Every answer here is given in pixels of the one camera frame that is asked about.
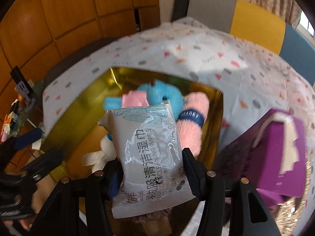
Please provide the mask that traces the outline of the white plush toy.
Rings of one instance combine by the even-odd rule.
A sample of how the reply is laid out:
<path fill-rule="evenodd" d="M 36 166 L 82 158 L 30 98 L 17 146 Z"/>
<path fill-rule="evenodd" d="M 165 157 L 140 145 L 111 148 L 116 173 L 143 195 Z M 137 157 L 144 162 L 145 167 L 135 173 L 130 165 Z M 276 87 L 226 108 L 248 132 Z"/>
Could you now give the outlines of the white plush toy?
<path fill-rule="evenodd" d="M 92 173 L 103 170 L 107 162 L 116 158 L 113 139 L 110 134 L 101 139 L 100 147 L 100 151 L 87 153 L 81 159 L 81 164 L 91 167 Z"/>

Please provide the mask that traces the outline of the white wet wipes pack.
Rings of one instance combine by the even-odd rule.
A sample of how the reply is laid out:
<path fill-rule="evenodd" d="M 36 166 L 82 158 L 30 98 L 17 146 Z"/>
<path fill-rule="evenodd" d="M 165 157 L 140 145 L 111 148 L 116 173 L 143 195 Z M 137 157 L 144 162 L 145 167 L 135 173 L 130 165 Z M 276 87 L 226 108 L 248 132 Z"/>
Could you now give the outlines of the white wet wipes pack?
<path fill-rule="evenodd" d="M 161 211 L 194 198 L 170 102 L 112 109 L 99 124 L 112 136 L 123 170 L 114 218 Z"/>

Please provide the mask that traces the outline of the pink rolled towel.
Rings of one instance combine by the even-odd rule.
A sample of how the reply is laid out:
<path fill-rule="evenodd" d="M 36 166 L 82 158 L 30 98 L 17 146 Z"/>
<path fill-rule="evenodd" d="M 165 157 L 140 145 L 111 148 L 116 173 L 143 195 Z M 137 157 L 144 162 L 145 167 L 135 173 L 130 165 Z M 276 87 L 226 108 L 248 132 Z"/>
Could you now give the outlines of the pink rolled towel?
<path fill-rule="evenodd" d="M 177 119 L 181 149 L 189 148 L 194 157 L 201 152 L 202 127 L 207 119 L 209 99 L 204 92 L 185 96 L 184 105 Z"/>

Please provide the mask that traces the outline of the purple tissue box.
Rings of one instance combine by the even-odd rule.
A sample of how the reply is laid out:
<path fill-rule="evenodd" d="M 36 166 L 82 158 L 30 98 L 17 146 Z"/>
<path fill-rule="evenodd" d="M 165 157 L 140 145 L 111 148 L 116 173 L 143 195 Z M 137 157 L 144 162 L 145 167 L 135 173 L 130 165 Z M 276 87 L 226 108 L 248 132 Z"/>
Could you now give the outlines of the purple tissue box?
<path fill-rule="evenodd" d="M 303 121 L 271 109 L 226 146 L 215 164 L 219 175 L 246 177 L 268 207 L 304 194 L 306 145 Z"/>

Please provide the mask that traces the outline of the gold tin tray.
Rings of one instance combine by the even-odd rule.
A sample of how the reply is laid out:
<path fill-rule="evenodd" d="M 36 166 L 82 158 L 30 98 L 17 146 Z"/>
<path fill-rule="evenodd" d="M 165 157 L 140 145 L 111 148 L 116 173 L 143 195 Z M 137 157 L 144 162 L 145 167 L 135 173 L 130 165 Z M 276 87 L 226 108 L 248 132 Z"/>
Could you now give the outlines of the gold tin tray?
<path fill-rule="evenodd" d="M 208 118 L 202 128 L 202 148 L 197 160 L 207 169 L 213 167 L 223 118 L 223 93 L 196 80 L 188 80 L 159 72 L 135 68 L 112 67 L 107 69 L 74 100 L 50 132 L 41 147 L 43 152 L 61 149 L 64 162 L 51 172 L 55 181 L 64 176 L 72 179 L 85 178 L 90 172 L 79 164 L 77 147 L 97 125 L 105 114 L 103 102 L 107 96 L 120 96 L 144 83 L 161 80 L 179 88 L 183 95 L 190 92 L 204 92 L 209 101 Z"/>

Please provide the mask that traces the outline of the gold ornate tissue holder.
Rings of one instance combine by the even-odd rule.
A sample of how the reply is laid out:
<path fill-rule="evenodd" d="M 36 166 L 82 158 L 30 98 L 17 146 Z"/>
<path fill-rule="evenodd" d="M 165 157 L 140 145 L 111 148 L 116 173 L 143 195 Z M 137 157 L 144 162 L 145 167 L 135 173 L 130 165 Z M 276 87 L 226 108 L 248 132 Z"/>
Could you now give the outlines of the gold ornate tissue holder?
<path fill-rule="evenodd" d="M 311 182 L 311 162 L 310 155 L 306 154 L 306 179 L 305 188 L 301 198 L 291 197 L 284 204 L 279 205 L 275 222 L 281 235 L 292 235 L 302 211 L 307 205 L 307 193 Z"/>

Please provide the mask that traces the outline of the blue plush bear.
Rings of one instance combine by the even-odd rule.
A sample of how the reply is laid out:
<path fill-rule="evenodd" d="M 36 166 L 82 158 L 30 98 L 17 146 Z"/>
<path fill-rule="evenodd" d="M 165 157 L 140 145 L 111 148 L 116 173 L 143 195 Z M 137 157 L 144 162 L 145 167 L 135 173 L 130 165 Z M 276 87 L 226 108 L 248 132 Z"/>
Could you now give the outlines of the blue plush bear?
<path fill-rule="evenodd" d="M 171 85 L 162 81 L 155 80 L 153 83 L 142 84 L 136 90 L 147 92 L 147 101 L 150 105 L 159 105 L 169 101 L 173 111 L 175 120 L 177 120 L 180 112 L 182 111 L 184 98 L 181 91 Z M 103 103 L 105 111 L 122 108 L 122 96 L 120 97 L 106 97 Z"/>

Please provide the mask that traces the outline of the pink cloth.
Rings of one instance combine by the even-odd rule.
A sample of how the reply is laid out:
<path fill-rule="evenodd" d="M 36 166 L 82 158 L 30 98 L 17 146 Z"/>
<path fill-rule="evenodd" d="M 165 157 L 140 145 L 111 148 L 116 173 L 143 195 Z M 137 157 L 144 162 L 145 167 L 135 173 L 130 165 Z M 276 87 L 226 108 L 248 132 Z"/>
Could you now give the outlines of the pink cloth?
<path fill-rule="evenodd" d="M 127 94 L 122 95 L 122 108 L 148 106 L 146 91 L 129 91 Z"/>

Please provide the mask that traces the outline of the patterned light blue bedspread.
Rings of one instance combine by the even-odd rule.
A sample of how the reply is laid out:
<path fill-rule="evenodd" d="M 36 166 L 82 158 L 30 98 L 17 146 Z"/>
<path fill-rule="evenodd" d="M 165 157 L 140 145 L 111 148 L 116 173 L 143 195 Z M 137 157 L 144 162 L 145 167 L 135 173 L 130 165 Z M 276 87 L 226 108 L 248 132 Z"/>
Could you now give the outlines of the patterned light blue bedspread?
<path fill-rule="evenodd" d="M 292 235 L 310 227 L 314 212 L 314 90 L 285 60 L 270 50 L 186 17 L 121 38 L 75 63 L 43 93 L 44 127 L 50 132 L 60 114 L 88 85 L 112 67 L 135 68 L 196 80 L 223 93 L 218 155 L 271 108 L 301 119 L 310 155 L 307 205 Z"/>

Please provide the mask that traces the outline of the grey yellow blue headboard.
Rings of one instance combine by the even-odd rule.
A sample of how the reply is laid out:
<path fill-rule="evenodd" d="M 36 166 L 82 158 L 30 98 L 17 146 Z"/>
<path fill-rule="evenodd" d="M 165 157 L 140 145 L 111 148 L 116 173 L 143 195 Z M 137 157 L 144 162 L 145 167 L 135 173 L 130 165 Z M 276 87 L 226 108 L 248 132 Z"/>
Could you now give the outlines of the grey yellow blue headboard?
<path fill-rule="evenodd" d="M 187 15 L 210 29 L 272 51 L 314 84 L 314 46 L 283 19 L 262 7 L 244 0 L 190 0 Z"/>

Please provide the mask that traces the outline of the wooden wardrobe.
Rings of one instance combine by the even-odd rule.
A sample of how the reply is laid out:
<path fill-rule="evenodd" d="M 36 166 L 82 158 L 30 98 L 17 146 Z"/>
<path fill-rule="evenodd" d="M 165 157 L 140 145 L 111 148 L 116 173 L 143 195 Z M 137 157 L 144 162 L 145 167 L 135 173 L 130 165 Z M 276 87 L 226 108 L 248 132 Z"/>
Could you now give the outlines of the wooden wardrobe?
<path fill-rule="evenodd" d="M 159 0 L 15 0 L 1 19 L 1 117 L 18 95 L 12 69 L 38 82 L 72 55 L 159 24 Z"/>

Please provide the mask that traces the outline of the beige patterned curtain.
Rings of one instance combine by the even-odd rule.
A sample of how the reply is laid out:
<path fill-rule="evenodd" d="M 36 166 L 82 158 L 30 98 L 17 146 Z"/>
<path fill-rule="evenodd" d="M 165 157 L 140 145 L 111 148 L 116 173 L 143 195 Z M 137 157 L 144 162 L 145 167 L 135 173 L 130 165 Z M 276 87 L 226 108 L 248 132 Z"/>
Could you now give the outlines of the beige patterned curtain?
<path fill-rule="evenodd" d="M 300 22 L 302 9 L 295 0 L 251 0 L 250 2 L 275 14 L 293 28 L 297 28 Z"/>

